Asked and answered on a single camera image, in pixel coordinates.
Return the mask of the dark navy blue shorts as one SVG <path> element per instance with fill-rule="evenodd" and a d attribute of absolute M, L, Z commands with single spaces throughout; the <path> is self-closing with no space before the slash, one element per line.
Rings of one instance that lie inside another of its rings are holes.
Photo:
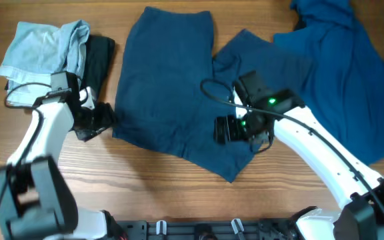
<path fill-rule="evenodd" d="M 235 110 L 206 97 L 203 90 L 226 97 L 224 85 L 256 71 L 271 89 L 298 93 L 313 64 L 248 30 L 218 53 L 213 53 L 213 40 L 208 11 L 145 8 L 126 41 L 113 136 L 184 158 L 232 182 L 253 153 L 244 142 L 214 141 L 215 118 Z"/>

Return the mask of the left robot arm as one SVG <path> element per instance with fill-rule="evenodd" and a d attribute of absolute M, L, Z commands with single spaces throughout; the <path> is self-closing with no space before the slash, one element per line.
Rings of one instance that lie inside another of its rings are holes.
<path fill-rule="evenodd" d="M 30 106 L 31 124 L 0 167 L 0 236 L 4 239 L 126 239 L 108 211 L 79 208 L 57 161 L 70 131 L 87 141 L 113 124 L 107 103 L 81 97 L 79 77 L 53 73 Z"/>

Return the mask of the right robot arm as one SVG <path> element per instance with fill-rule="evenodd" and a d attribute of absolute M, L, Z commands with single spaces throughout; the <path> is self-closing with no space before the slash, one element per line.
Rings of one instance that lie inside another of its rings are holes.
<path fill-rule="evenodd" d="M 384 177 L 353 156 L 316 120 L 292 91 L 273 91 L 255 72 L 226 86 L 224 104 L 235 114 L 215 120 L 220 144 L 245 141 L 269 149 L 274 140 L 298 154 L 324 182 L 337 211 L 311 206 L 277 223 L 262 221 L 262 237 L 285 239 L 384 239 Z"/>

